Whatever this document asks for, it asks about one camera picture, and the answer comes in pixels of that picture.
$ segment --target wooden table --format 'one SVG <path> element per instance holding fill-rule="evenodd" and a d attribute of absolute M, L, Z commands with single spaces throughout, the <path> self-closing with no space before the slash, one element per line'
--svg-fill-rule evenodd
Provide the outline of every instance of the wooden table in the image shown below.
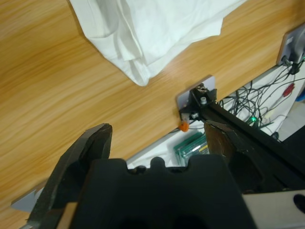
<path fill-rule="evenodd" d="M 304 21 L 303 0 L 249 0 L 221 36 L 194 43 L 139 87 L 85 39 L 68 0 L 2 0 L 1 227 L 25 223 L 10 202 L 47 179 L 84 130 L 112 124 L 111 157 L 129 158 L 177 126 L 179 92 L 212 74 L 223 98 L 274 66 L 283 34 Z"/>

